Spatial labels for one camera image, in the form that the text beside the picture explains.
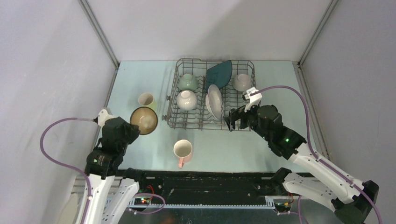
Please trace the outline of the white scalloped plate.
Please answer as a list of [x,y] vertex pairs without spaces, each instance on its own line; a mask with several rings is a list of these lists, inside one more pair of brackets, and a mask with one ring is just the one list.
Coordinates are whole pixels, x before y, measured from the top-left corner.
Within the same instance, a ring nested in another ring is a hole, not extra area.
[[208,88],[208,93],[205,98],[206,106],[210,114],[216,119],[221,120],[222,112],[222,96],[219,88],[212,84]]

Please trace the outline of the brown rimmed tan bowl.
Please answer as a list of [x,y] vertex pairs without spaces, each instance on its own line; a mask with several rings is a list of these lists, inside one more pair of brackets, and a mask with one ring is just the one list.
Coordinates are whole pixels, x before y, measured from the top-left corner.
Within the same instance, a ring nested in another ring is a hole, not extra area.
[[132,112],[130,124],[138,126],[140,135],[148,135],[157,128],[158,116],[149,107],[139,107]]

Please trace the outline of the pink white bowl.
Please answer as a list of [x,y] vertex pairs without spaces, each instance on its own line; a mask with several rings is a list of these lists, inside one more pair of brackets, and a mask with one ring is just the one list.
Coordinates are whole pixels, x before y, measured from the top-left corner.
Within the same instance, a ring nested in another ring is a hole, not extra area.
[[241,92],[251,88],[251,77],[248,74],[238,74],[233,79],[233,88]]

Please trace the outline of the teal square plate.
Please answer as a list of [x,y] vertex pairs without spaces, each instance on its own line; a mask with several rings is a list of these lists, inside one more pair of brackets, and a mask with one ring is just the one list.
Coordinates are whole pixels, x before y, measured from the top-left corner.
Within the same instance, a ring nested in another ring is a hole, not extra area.
[[205,92],[208,92],[209,86],[214,84],[219,89],[225,87],[232,77],[232,61],[224,61],[206,71]]

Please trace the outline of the white ceramic bowl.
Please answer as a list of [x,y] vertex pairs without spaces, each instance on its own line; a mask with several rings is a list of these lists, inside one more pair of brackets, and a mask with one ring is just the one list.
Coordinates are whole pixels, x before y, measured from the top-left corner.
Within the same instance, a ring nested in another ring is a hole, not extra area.
[[190,111],[196,108],[198,104],[197,96],[190,90],[182,91],[177,96],[177,106],[184,111]]

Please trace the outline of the pale green ceramic bowl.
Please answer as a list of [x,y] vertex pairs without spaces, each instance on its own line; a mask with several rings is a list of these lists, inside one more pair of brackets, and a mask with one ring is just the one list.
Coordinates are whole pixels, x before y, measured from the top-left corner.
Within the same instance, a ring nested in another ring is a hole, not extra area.
[[195,91],[198,88],[198,80],[192,74],[184,74],[178,82],[178,88],[181,91]]

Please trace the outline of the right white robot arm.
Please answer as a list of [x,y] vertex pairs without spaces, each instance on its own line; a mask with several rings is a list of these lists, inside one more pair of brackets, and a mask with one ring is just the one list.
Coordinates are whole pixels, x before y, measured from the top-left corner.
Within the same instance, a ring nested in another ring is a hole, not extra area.
[[318,182],[306,180],[286,168],[280,168],[272,177],[272,190],[277,195],[286,192],[315,201],[334,212],[344,224],[362,224],[375,205],[379,186],[369,180],[363,182],[346,173],[322,154],[312,149],[309,142],[286,127],[274,105],[231,109],[225,116],[230,131],[240,121],[240,128],[249,127],[267,141],[277,156],[304,167]]

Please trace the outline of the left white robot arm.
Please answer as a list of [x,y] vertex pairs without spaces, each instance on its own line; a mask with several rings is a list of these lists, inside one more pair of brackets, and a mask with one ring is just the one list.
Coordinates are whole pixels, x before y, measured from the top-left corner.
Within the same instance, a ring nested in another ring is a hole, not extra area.
[[86,158],[83,197],[86,203],[80,208],[76,222],[116,224],[132,197],[143,194],[148,188],[148,182],[139,176],[123,178],[115,196],[109,204],[106,203],[126,149],[139,137],[140,129],[138,125],[113,115],[98,115],[93,121],[101,127],[102,137]]

